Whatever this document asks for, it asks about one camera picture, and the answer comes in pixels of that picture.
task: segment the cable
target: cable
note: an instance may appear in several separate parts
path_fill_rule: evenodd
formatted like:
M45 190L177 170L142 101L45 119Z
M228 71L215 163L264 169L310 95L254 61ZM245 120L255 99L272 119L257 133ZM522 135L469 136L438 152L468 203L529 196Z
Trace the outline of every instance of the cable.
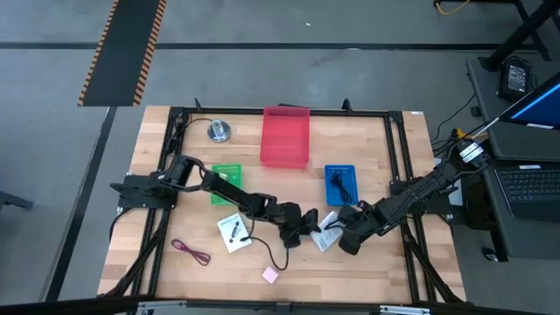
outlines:
M179 115L177 115L177 117L174 117L174 120L176 120L177 118L179 118L181 115L182 115L182 113L179 114ZM175 147L175 145L176 145L175 143L176 143L177 138L179 138L182 134L184 135L185 130L186 130L192 123L197 122L197 121L202 121L202 120L209 121L209 122L212 121L212 119L210 119L210 118L197 118L197 119L193 119L193 120L191 120L191 121L190 121L190 119L191 119L191 116L188 115L188 117L186 118L187 123L186 123L186 124L183 126L183 128L181 128L181 129L178 129L178 128L177 128L177 127L178 127L178 124L179 124L180 122L175 122L175 132L173 133L173 136L171 136L171 137L169 138L169 140L167 141L167 144L165 145L165 152L166 152L167 154L171 154L173 151L175 151L175 149L177 149L177 148Z
M283 268L278 267L277 262L274 260L274 257L272 256L272 250L270 249L269 244L266 241L263 241L260 238L253 236L253 231L255 231L255 213L253 212L253 207L251 207L251 205L248 202L245 202L245 207L251 213L251 230L249 231L247 236L242 237L239 241L245 242L246 240L250 239L250 240L256 240L256 241L261 242L262 244L264 244L264 246L266 246L266 249L269 251L270 260L272 261L272 264L274 265L274 267L278 271L287 270L288 269L288 263L290 262L290 254L289 254L290 249L289 248L286 249L286 264L283 266Z
M437 140L436 142L432 143L431 145L439 144L439 143L442 143L443 141L449 142L449 138L447 138L447 139L445 139L445 140Z
M111 238L113 237L113 229L115 228L115 224L117 221L119 221L119 219L126 214L128 211L130 210L130 208L123 208L122 211L113 219L113 221L111 222L111 227L108 230L108 240L111 242Z
M342 173L340 171L336 171L331 176L331 179L329 181L339 189L342 202L344 202L345 204L349 204L350 202L352 202L352 196L350 195L350 192L348 192L348 190L342 184Z
M463 4L461 4L460 6L458 6L457 8L450 10L449 12L445 12L444 10L441 9L441 6L439 6L439 2L436 3L436 8L439 11L439 13L443 14L443 15L451 15L461 9L463 9L464 6L466 6L468 3L470 3L471 0L466 0L465 2L463 2Z
M175 249L191 254L194 260L204 267L206 267L210 263L210 260L212 259L212 257L209 254L189 248L188 246L186 246L186 244L184 244L179 239L173 239L173 241L171 241L171 245Z
M368 235L375 234L375 233L378 232L377 230L375 230L375 231L372 232L372 233L358 233L358 232L356 232L356 231L353 231L353 230L351 230L351 229L349 229L349 228L346 228L346 227L343 227L343 226L341 226L341 225L333 225L334 223L339 223L339 222L340 222L339 219L334 220L333 222L327 224L323 229L326 231L326 230L330 230L330 229L332 229L332 228L340 228L340 229L342 229L344 232L348 232L348 233L351 233L351 234L354 234L354 235L358 235L358 236L368 236Z
M440 141L445 141L445 143L439 147L437 147L436 149L433 149L432 152L434 153L434 157L438 156L439 154L441 154L444 149L447 147L447 145L449 145L449 143L451 141L453 141L453 134L449 135L447 137L447 140L440 140Z
M251 240L259 241L262 244L264 244L264 246L266 246L266 249L269 250L270 260L272 261L272 264L274 265L274 267L278 271L284 271L284 270L288 269L288 263L290 262L290 250L288 248L286 249L286 264L283 266L283 268L280 268L280 267L278 267L277 262L274 261L274 257L272 256L272 250L270 250L270 246L269 246L269 244L267 244L266 241L263 241L260 238L254 237L254 236L248 236L248 238L251 239Z
M449 122L449 121L450 121L453 117L455 117L461 110L465 109L465 107L467 107L468 104L471 103L471 101L473 100L474 96L475 96L475 94L473 94L473 95L471 96L471 98L468 100L468 102L467 102L465 105L463 105L461 108L459 108L459 109L455 112L455 114L451 115L449 118L445 119L444 121L442 121L442 122L437 126L436 137L433 138L433 139L430 139L431 142L436 141L436 140L438 139L438 137L439 137L439 129L441 128L441 126L442 126L444 123Z

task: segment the black cable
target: black cable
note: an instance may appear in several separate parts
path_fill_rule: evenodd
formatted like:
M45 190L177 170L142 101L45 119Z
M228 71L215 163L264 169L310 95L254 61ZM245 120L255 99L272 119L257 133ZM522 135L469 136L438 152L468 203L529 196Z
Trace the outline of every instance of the black cable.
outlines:
M348 190L342 184L342 172L336 171L331 176L331 179L329 181L339 189L339 194L342 202L344 202L345 204L349 204L352 202L352 196L350 195L350 192L348 192Z
M481 123L480 125L476 126L474 129L472 129L471 131L469 131L468 133L466 133L466 134L462 137L462 139L467 139L474 131L476 131L476 130L478 130L480 127L484 127L484 126L486 126L486 125L487 125L487 122ZM447 143L445 143L444 145L442 145L442 146L438 147L437 149L434 149L434 150L433 150L433 152L434 152L434 157L436 157L436 156L438 156L439 154L443 153L443 151L444 151L443 148L444 148L446 145L448 145L449 142L451 142L451 141L454 140L455 143L456 143L456 142L457 142L459 139L461 139L461 138L458 138L458 137L457 137L457 138L453 139L453 135L450 135L447 139L448 139L448 140L447 140Z
M471 103L471 101L473 100L474 96L475 96L475 94L473 94L473 95L471 96L471 98L466 102L465 105L463 105L463 106L462 106L461 108L459 108L453 115L451 115L449 118L447 118L447 119L445 119L444 121L442 121L442 122L437 126L436 137L434 137L433 139L430 139L431 142L436 141L436 140L438 139L438 137L439 137L439 129L441 128L441 126L442 126L444 123L449 122L449 121L450 121L453 117L455 117L461 110L465 109L465 107L467 107L467 106Z
M447 138L447 139L445 139L445 140L437 140L436 142L432 143L431 145L439 144L439 143L442 143L442 142L448 142L448 141L449 141L449 138Z
M274 257L272 256L272 250L270 249L269 244L266 241L263 241L260 238L253 236L253 231L255 231L255 213L253 212L253 207L251 207L251 205L248 202L245 202L245 204L246 204L245 207L251 212L251 230L247 236L242 237L239 241L245 242L246 240L250 239L250 240L256 240L261 242L262 244L264 244L264 246L266 246L266 249L269 251L270 260L272 261L274 267L279 271L287 270L288 263L290 262L290 255L289 255L290 249L289 248L286 249L286 264L283 266L283 268L278 267L277 262L274 260Z
M111 222L111 227L108 230L108 240L111 242L111 238L113 237L113 229L115 228L115 224L119 219L125 215L131 208L123 208L122 211L113 219Z
M262 244L264 244L264 246L266 246L266 249L269 250L269 256L270 256L270 260L272 261L272 264L274 265L274 267L279 270L279 271L284 271L288 269L288 263L290 262L290 250L287 248L286 249L286 264L283 266L283 268L278 267L277 262L274 261L274 257L272 256L272 250L270 250L270 246L269 244L267 244L266 241L261 240L258 237L254 237L254 236L248 236L249 239L251 240L256 240L261 242Z
M449 135L449 137L447 137L446 140L440 140L440 141L445 141L445 143L439 147L437 147L436 149L433 149L433 153L434 153L434 157L438 156L439 154L441 154L444 149L447 147L447 145L449 145L449 143L451 141L453 141L453 135Z
M177 115L177 116L174 118L174 120L176 120L177 118L179 118L181 115L182 115L182 113L179 114L179 115ZM187 123L186 123L186 124L183 126L183 128L181 128L181 129L177 129L177 125L178 125L180 122L175 122L175 132L174 132L173 135L169 138L169 140L167 141L167 144L165 145L165 151L166 151L167 154L171 154L172 152L175 151L175 149L176 149L176 148L175 148L175 145L176 145L175 143L177 142L177 141L176 141L177 138L179 138L180 135L183 134L183 132L184 132L192 123L197 122L197 121L202 121L202 120L209 121L209 122L212 121L212 119L210 119L210 118L197 118L197 119L194 119L194 120L191 120L191 121L190 121L190 119L191 119L191 116L190 116L190 115L189 115L186 119L187 119Z
M378 232L378 230L375 230L375 231L372 232L372 233L358 233L358 232L356 232L356 231L353 231L353 230L351 230L351 229L349 229L349 228L346 228L346 227L343 227L343 226L341 226L341 225L333 225L334 223L339 223L339 222L340 222L339 219L334 220L333 222L327 224L323 229L326 231L326 230L330 230L330 229L332 229L332 228L340 228L340 229L342 229L344 232L348 232L348 233L351 233L351 234L353 234L353 235L358 235L358 236L368 236L368 235L372 235L372 234L375 234L375 233Z

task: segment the small pink cube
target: small pink cube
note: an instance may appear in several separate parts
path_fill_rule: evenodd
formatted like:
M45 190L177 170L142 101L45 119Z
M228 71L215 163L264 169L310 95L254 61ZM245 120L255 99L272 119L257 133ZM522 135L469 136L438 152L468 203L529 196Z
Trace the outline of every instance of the small pink cube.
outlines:
M262 277L264 278L264 280L268 281L269 284L273 284L278 278L278 273L274 269L272 269L271 267L268 267L262 273Z

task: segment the translucent red container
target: translucent red container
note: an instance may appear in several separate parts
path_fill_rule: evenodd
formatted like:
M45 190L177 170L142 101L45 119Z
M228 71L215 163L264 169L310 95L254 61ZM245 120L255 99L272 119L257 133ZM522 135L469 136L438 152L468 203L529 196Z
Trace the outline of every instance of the translucent red container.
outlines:
M261 163L305 168L309 163L309 109L272 106L262 119Z

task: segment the green box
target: green box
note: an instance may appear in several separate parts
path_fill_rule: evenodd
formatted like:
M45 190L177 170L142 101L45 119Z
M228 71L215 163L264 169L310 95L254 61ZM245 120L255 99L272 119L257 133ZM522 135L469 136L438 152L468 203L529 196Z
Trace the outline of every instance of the green box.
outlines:
M216 164L212 166L212 171L219 173L223 179L227 180L227 182L229 182L233 186L239 189L243 189L243 176L242 176L241 164ZM216 206L232 205L231 202L215 194L211 195L210 203Z

